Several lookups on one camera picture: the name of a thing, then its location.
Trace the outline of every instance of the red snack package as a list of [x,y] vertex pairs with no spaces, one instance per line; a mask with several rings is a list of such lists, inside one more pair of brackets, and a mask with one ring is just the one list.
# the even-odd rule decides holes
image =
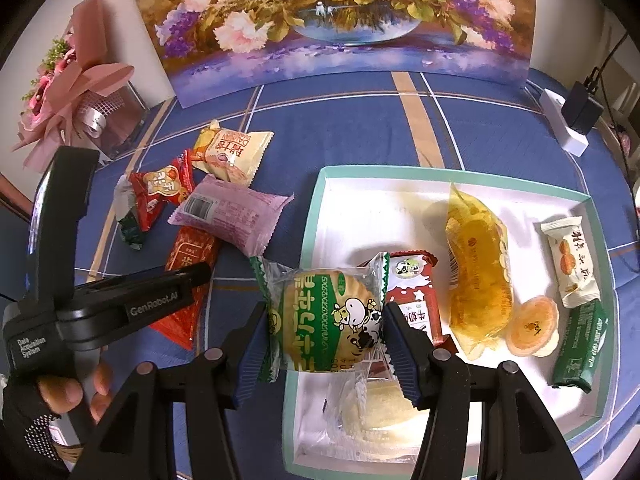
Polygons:
[[[210,234],[193,227],[181,227],[174,242],[174,248],[164,266],[165,270],[180,269],[191,264],[207,262],[213,266],[218,256],[221,241]],[[151,324],[157,330],[185,350],[193,349],[193,332],[198,322],[202,301],[209,285],[193,289],[193,303],[169,314]]]
[[435,347],[458,353],[451,336],[442,333],[431,274],[437,263],[438,259],[427,251],[391,253],[385,301],[395,301],[409,326],[425,330]]
[[171,164],[158,171],[131,173],[129,181],[136,194],[140,228],[149,231],[165,202],[179,205],[195,188],[190,150],[184,150]]

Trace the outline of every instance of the screw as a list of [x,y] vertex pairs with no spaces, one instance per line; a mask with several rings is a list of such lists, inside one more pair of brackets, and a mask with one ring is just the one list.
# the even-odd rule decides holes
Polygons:
[[204,358],[207,361],[217,361],[222,357],[222,350],[220,348],[209,348],[204,352]]
[[502,369],[507,372],[508,374],[514,374],[516,373],[518,370],[520,370],[520,368],[518,368],[518,365],[516,363],[514,363],[513,361],[505,361],[502,363]]
[[449,352],[449,350],[446,350],[444,348],[436,348],[433,351],[433,357],[435,357],[438,361],[448,361],[451,357],[451,353]]
[[147,375],[149,373],[151,373],[154,369],[154,364],[150,363],[149,361],[145,361],[143,363],[140,363],[137,367],[136,367],[136,371],[140,374],[140,375]]

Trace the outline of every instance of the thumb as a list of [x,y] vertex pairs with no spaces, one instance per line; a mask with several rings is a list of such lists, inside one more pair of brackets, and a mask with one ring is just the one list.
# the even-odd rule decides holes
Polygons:
[[82,400],[82,386],[75,379],[43,376],[38,378],[38,389],[51,411],[59,415],[69,412]]

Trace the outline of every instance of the painting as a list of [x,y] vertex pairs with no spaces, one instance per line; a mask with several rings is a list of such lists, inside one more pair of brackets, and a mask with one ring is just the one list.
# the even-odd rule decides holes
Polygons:
[[336,72],[523,85],[535,0],[136,0],[183,107]]

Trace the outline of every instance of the finger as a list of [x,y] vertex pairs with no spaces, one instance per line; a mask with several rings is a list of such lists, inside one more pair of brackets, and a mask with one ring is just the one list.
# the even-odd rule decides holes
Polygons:
[[101,395],[107,395],[111,389],[111,367],[100,360],[94,371],[94,388]]
[[38,389],[51,411],[59,415],[69,412],[82,400],[82,386],[75,379],[42,376],[38,378]]
[[99,422],[104,412],[107,411],[107,408],[111,404],[111,395],[101,395],[95,394],[94,398],[91,399],[91,415],[93,416],[96,422]]

